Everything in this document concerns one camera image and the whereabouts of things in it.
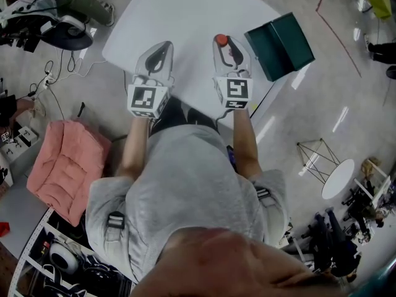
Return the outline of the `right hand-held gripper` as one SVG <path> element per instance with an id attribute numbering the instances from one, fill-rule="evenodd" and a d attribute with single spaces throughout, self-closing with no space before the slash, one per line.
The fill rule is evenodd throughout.
<path id="1" fill-rule="evenodd" d="M 225 61 L 223 48 L 230 47 L 229 55 L 235 71 L 213 78 L 220 104 L 224 109 L 245 109 L 252 98 L 253 79 L 251 57 L 245 47 L 234 37 L 213 38 L 213 59 L 216 72 L 225 72 L 232 65 Z"/>

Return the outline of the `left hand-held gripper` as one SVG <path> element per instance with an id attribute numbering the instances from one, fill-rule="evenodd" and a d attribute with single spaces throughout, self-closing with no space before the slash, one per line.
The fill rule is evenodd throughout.
<path id="1" fill-rule="evenodd" d="M 136 74 L 127 88 L 127 110 L 138 118 L 159 118 L 171 97 L 173 78 L 159 80 L 141 74 L 170 77 L 173 66 L 173 44 L 157 43 L 143 53 L 136 64 Z"/>

